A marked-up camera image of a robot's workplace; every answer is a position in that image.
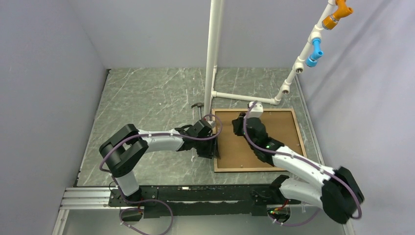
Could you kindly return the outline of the black wooden picture frame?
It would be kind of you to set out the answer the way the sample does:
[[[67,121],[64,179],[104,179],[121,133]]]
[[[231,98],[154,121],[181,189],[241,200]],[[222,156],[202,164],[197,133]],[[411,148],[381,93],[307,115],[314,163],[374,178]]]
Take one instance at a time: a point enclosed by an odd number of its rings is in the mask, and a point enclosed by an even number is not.
[[[260,161],[243,137],[234,134],[231,121],[247,109],[213,109],[223,128],[217,137],[219,157],[214,159],[215,172],[270,172],[283,171]],[[296,153],[306,157],[306,151],[294,109],[264,109],[260,117],[270,137],[281,141]]]

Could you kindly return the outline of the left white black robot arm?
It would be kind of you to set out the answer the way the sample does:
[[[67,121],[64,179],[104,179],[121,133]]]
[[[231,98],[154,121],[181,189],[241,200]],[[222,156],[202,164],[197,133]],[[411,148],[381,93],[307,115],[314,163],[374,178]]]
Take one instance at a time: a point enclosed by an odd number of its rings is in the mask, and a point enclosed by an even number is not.
[[[100,148],[103,161],[120,187],[121,199],[129,206],[141,199],[141,188],[133,172],[142,156],[158,151],[188,151],[195,149],[199,157],[211,159],[216,155],[217,136],[213,134],[214,121],[205,118],[193,125],[176,127],[168,131],[145,131],[126,124]]]

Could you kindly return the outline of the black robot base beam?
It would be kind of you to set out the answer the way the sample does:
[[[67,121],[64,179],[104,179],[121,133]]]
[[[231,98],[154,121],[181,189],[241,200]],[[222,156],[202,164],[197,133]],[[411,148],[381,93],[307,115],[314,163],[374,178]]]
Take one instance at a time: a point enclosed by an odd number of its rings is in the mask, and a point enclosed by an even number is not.
[[[144,218],[248,214],[266,216],[268,210],[288,200],[268,184],[141,186],[138,196],[123,200],[118,189],[110,190],[111,208],[140,208]]]

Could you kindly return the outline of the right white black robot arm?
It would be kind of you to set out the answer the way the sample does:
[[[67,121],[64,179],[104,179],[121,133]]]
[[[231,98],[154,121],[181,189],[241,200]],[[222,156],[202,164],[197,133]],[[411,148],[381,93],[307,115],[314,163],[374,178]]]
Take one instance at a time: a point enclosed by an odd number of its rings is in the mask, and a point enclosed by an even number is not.
[[[267,203],[282,203],[290,199],[305,202],[323,210],[340,224],[362,217],[361,204],[365,198],[350,170],[324,166],[297,154],[269,137],[261,120],[247,113],[241,113],[231,123],[234,134],[245,138],[260,161],[284,168],[299,177],[296,180],[280,175],[274,179],[264,197]]]

